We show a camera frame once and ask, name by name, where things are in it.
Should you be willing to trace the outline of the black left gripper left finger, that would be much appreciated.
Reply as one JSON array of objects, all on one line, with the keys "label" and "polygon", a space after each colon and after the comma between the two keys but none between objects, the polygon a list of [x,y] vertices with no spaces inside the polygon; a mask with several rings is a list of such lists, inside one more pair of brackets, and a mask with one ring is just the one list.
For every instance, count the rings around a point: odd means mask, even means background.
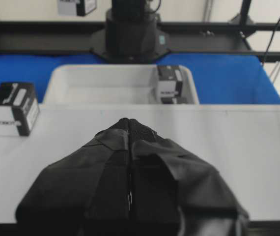
[{"label": "black left gripper left finger", "polygon": [[23,236],[122,236],[130,220],[129,120],[45,167],[16,209]]}]

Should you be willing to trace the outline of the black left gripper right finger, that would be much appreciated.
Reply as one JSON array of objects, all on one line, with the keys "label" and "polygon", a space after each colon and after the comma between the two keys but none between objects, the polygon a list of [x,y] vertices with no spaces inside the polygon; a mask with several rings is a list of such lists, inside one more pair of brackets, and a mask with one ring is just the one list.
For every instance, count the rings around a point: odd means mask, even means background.
[{"label": "black left gripper right finger", "polygon": [[134,219],[141,235],[246,236],[249,215],[208,162],[129,121]]}]

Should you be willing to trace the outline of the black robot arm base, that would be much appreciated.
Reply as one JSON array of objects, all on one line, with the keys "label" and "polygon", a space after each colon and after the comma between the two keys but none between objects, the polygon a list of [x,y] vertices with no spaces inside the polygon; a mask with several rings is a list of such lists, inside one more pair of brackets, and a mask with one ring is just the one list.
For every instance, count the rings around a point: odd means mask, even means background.
[{"label": "black robot arm base", "polygon": [[146,64],[167,55],[169,35],[158,29],[157,11],[149,0],[113,0],[90,51],[115,64]]}]

